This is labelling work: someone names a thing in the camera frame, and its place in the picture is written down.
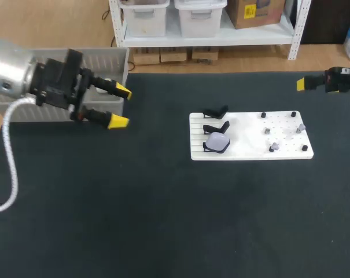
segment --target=storage bin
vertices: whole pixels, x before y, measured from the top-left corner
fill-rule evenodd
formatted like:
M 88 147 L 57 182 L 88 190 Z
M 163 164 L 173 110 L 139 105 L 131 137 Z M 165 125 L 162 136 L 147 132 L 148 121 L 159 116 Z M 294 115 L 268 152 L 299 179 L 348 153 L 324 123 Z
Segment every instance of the storage bin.
M 227 0 L 175 0 L 184 38 L 211 38 L 220 30 L 222 9 Z
M 170 0 L 120 2 L 131 36 L 165 36 L 165 17 Z
M 129 49 L 123 47 L 106 49 L 76 49 L 83 53 L 82 67 L 91 69 L 96 76 L 111 78 L 123 86 L 126 84 L 128 74 Z M 38 49 L 34 55 L 39 63 L 45 63 L 48 58 L 64 61 L 68 49 Z M 4 115 L 13 98 L 0 95 L 0 114 Z M 91 86 L 84 96 L 83 104 L 89 109 L 96 109 L 102 112 L 109 111 L 116 115 L 122 115 L 123 99 L 110 96 L 107 93 L 98 93 L 94 86 Z M 43 104 L 22 105 L 18 107 L 13 115 L 12 122 L 66 122 L 70 121 L 67 110 Z

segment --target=shelf leg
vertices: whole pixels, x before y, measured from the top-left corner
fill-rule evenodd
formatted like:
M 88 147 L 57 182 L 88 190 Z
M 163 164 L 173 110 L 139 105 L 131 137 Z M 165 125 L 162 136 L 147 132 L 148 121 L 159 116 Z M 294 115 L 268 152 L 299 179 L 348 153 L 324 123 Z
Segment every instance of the shelf leg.
M 124 28 L 121 21 L 121 9 L 119 0 L 109 0 L 110 15 L 112 16 L 113 29 L 115 31 L 116 43 L 118 47 L 123 46 Z
M 290 52 L 288 55 L 288 60 L 295 60 L 297 58 L 298 49 L 301 44 L 301 38 L 304 30 L 304 26 L 306 24 L 306 19 L 308 15 L 308 11 L 310 9 L 311 0 L 301 0 L 298 1 L 297 4 L 297 22 L 296 28 L 294 29 L 292 45 L 290 47 Z

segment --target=white storage shelf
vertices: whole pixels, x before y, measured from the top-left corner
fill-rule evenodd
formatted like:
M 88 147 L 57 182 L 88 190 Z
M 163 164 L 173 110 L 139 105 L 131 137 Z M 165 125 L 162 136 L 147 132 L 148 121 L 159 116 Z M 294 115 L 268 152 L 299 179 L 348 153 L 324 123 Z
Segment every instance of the white storage shelf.
M 109 0 L 117 46 L 124 47 L 187 47 L 232 45 L 291 45 L 288 60 L 295 60 L 299 50 L 311 0 L 298 0 L 297 22 L 293 29 L 289 20 L 294 0 L 286 0 L 280 23 L 236 30 L 223 10 L 220 31 L 214 38 L 183 38 L 179 12 L 171 2 L 167 10 L 167 30 L 162 37 L 133 37 L 127 23 L 121 22 L 120 0 Z
M 183 38 L 179 12 L 173 6 L 167 10 L 167 32 L 163 37 L 139 38 L 124 31 L 125 47 L 180 47 L 180 46 L 230 46 L 230 45 L 285 45 L 291 44 L 294 29 L 285 14 L 279 24 L 236 30 L 225 12 L 221 16 L 220 31 L 214 38 Z

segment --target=cardboard box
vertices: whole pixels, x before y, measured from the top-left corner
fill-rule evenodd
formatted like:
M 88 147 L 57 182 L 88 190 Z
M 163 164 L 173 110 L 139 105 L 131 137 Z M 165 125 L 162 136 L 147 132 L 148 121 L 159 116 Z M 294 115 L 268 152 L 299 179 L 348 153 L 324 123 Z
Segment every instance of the cardboard box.
M 193 47 L 191 59 L 197 63 L 213 65 L 219 57 L 219 48 L 216 46 Z
M 185 47 L 161 47 L 161 63 L 187 61 Z
M 226 12 L 236 29 L 279 23 L 285 0 L 228 0 Z
M 143 47 L 134 49 L 134 63 L 136 65 L 153 65 L 159 64 L 159 48 Z

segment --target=wooden floor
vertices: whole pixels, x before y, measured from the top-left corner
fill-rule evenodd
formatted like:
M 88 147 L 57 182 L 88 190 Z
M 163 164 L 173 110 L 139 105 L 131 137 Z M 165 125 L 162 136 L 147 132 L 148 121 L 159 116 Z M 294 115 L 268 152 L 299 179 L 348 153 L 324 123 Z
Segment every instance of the wooden floor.
M 114 36 L 107 0 L 0 0 L 0 38 L 30 48 L 110 47 Z M 136 66 L 132 72 L 323 71 L 349 67 L 341 45 L 303 45 L 288 61 L 289 46 L 223 47 L 216 65 Z

